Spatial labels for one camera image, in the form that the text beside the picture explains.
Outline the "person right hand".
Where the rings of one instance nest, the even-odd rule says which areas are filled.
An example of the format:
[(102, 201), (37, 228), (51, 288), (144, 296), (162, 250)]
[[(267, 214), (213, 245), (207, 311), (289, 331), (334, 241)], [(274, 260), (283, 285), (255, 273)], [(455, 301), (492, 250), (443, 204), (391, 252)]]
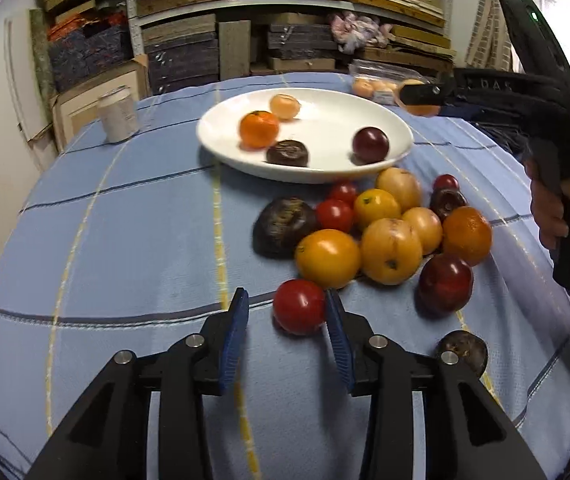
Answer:
[[(557, 243), (569, 233), (569, 226), (564, 217), (565, 206), (562, 204), (562, 198), (542, 183), (538, 164), (533, 158), (524, 163), (524, 170), (530, 178), (530, 209), (539, 227), (540, 242), (548, 250), (554, 250)], [(570, 179), (562, 182), (562, 195), (570, 200)]]

